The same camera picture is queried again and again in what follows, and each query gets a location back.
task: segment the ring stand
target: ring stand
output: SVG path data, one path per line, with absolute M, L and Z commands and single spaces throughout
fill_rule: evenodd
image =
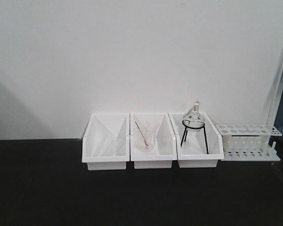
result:
M 206 134 L 205 123 L 201 127 L 198 127 L 198 128 L 187 126 L 187 125 L 184 124 L 183 121 L 182 121 L 182 124 L 184 125 L 184 132 L 183 132 L 183 138 L 181 139 L 180 147 L 183 146 L 183 140 L 186 141 L 186 139 L 187 139 L 187 135 L 188 135 L 187 129 L 203 129 L 204 140 L 206 142 L 206 148 L 207 148 L 207 154 L 208 154 L 208 142 L 207 142 L 207 134 Z

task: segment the white plastic bin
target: white plastic bin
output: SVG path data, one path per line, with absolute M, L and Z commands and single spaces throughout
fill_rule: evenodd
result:
M 128 114 L 92 114 L 83 137 L 82 162 L 88 170 L 125 170 L 129 141 Z
M 156 130 L 155 146 L 151 152 L 142 152 L 136 147 L 138 133 L 135 122 L 150 121 Z M 135 169 L 171 168 L 172 160 L 177 160 L 176 138 L 167 114 L 131 114 L 131 161 Z
M 206 113 L 205 128 L 208 141 L 208 154 L 204 132 L 188 132 L 186 142 L 180 147 L 184 126 L 183 114 L 170 113 L 169 117 L 176 135 L 177 157 L 180 168 L 216 167 L 219 159 L 224 159 L 222 137 Z

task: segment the white test tube rack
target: white test tube rack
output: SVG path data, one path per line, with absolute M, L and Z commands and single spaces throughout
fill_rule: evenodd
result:
M 270 125 L 217 125 L 222 135 L 225 158 L 222 161 L 280 161 L 270 136 L 282 134 Z

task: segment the glass beaker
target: glass beaker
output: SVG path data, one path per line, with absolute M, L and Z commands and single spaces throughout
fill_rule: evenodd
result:
M 137 124 L 135 145 L 141 152 L 151 152 L 155 146 L 156 131 L 151 127 L 150 121 Z

